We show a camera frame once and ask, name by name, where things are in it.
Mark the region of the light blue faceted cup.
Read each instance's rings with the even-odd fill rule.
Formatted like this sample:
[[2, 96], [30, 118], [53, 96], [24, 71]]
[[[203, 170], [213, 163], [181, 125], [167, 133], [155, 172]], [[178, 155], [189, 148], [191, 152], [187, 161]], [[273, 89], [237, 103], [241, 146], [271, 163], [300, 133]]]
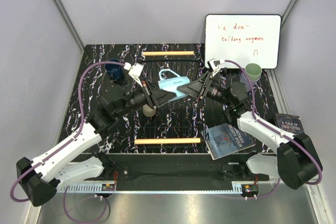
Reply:
[[[173, 78], [163, 78], [163, 74], [166, 75], [167, 72], [170, 72], [174, 75]], [[158, 81], [158, 86], [160, 89], [169, 91], [169, 92], [174, 92], [176, 94], [176, 97], [171, 99], [171, 101], [179, 100], [187, 95], [184, 94], [183, 92], [180, 92], [177, 90], [179, 86], [183, 86], [185, 84], [190, 83], [190, 79], [185, 76], [180, 76], [176, 72], [172, 71], [171, 69], [162, 69], [159, 72], [159, 78], [160, 80]]]

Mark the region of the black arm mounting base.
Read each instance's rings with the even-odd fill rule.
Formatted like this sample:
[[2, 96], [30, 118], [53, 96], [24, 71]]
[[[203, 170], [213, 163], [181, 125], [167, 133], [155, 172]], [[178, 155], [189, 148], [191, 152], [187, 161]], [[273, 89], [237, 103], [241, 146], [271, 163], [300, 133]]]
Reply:
[[208, 154], [107, 154], [118, 173], [117, 182], [149, 179], [211, 179], [225, 182], [266, 182], [243, 166], [247, 154], [212, 160]]

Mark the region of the taupe ceramic mug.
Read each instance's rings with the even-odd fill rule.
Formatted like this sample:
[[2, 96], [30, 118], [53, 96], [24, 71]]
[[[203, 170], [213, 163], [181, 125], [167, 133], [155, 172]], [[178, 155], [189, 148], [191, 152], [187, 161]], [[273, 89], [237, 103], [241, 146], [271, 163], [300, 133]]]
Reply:
[[143, 114], [148, 118], [151, 118], [156, 115], [156, 109], [150, 108], [147, 104], [145, 104], [142, 107], [142, 111], [143, 111]]

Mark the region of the sage green plastic cup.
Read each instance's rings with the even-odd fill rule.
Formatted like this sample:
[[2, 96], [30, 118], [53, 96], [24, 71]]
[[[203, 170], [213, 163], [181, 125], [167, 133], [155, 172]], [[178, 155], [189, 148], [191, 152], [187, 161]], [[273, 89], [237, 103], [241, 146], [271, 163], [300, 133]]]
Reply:
[[257, 81], [262, 73], [262, 68], [256, 63], [249, 63], [245, 67], [245, 72], [250, 81]]

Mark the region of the lavender plastic cup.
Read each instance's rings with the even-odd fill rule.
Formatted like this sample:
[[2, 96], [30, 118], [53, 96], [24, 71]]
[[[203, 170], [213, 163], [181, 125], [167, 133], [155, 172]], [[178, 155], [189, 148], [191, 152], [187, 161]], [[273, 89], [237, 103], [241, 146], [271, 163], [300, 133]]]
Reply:
[[246, 87], [247, 92], [250, 92], [258, 80], [248, 80], [243, 74], [240, 76], [240, 82]]

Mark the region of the dark blue ceramic cup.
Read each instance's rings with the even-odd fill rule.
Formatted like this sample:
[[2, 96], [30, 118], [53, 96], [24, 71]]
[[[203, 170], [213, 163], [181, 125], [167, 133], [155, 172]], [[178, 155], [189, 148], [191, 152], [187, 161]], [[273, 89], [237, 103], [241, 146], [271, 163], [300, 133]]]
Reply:
[[124, 77], [123, 67], [119, 65], [120, 61], [118, 59], [110, 59], [109, 62], [117, 62], [117, 64], [105, 64], [105, 70], [110, 78], [110, 80], [118, 81]]

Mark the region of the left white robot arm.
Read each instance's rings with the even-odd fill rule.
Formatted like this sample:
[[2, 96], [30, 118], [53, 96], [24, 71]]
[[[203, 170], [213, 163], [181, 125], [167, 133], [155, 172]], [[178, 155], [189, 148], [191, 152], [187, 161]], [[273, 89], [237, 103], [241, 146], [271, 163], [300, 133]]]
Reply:
[[118, 84], [108, 88], [99, 97], [98, 108], [79, 129], [44, 154], [33, 159], [23, 157], [17, 161], [16, 182], [27, 195], [27, 200], [38, 207], [50, 201], [59, 189], [72, 183], [94, 177], [109, 179], [113, 175], [113, 167], [102, 154], [68, 169], [65, 166], [110, 135], [113, 127], [128, 112], [144, 105], [159, 108], [174, 98], [175, 92], [160, 89], [148, 80], [143, 80], [130, 95], [126, 95]]

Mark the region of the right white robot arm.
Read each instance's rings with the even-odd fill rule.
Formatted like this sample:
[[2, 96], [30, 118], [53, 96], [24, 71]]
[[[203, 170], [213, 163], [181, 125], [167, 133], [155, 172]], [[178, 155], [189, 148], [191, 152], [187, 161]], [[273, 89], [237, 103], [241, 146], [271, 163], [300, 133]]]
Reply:
[[273, 151], [273, 155], [257, 153], [238, 167], [239, 176], [250, 180], [259, 174], [280, 178], [291, 189], [304, 184], [319, 184], [322, 180], [322, 164], [311, 138], [306, 134], [294, 135], [257, 116], [255, 108], [247, 104], [246, 87], [234, 82], [222, 88], [211, 73], [177, 87], [188, 96], [210, 98], [225, 105], [226, 122], [245, 132]]

